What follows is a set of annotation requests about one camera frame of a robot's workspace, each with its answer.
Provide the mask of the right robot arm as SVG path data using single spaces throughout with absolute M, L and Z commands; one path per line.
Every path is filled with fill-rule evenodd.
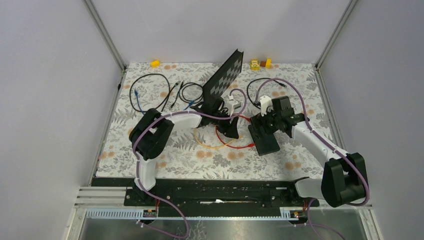
M 289 97 L 256 100 L 260 113 L 250 118 L 248 130 L 259 156 L 278 152 L 281 148 L 275 132 L 287 134 L 306 148 L 322 165 L 320 179 L 304 177 L 294 181 L 294 188 L 287 191 L 287 201 L 301 205 L 307 198 L 325 200 L 336 208 L 355 205 L 357 200 L 370 197 L 365 160 L 359 153 L 348 153 L 320 135 L 309 118 L 295 113 Z

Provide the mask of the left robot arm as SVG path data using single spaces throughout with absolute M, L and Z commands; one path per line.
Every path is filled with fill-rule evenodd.
M 214 125 L 224 136 L 238 139 L 238 119 L 244 105 L 230 96 L 216 99 L 212 105 L 201 102 L 182 111 L 161 113 L 149 109 L 129 135 L 137 159 L 134 183 L 136 199 L 144 206 L 152 204 L 156 185 L 155 158 L 164 150 L 173 131 Z

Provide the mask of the black network switch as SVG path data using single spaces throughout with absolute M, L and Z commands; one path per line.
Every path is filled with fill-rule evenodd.
M 252 124 L 248 126 L 248 130 L 260 157 L 280 151 L 280 145 L 273 133 L 265 134 L 264 131 L 255 130 Z

